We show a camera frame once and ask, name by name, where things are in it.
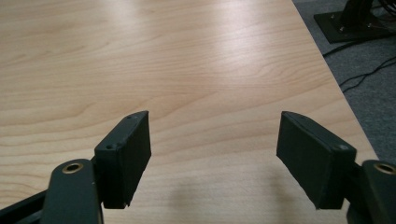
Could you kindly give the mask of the black metal stand base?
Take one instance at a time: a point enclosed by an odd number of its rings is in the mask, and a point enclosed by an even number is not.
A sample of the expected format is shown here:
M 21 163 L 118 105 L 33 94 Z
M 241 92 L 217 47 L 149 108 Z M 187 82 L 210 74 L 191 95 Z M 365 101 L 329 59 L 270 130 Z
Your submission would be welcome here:
M 329 43 L 362 41 L 391 36 L 372 13 L 374 0 L 347 0 L 342 11 L 316 14 L 314 19 Z

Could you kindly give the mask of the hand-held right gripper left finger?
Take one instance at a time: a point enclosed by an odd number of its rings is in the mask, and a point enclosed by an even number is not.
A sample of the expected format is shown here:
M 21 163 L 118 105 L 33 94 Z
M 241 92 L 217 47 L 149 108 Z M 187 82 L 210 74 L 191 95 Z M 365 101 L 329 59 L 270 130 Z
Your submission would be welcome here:
M 151 157 L 149 112 L 123 118 L 94 149 L 100 198 L 107 209 L 129 206 Z

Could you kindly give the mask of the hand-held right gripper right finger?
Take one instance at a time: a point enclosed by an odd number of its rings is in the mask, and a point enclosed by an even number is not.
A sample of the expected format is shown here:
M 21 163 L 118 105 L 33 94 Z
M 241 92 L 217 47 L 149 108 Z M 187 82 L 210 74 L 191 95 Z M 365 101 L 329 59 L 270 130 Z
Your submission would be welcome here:
M 276 155 L 317 209 L 339 209 L 357 149 L 304 115 L 281 113 Z

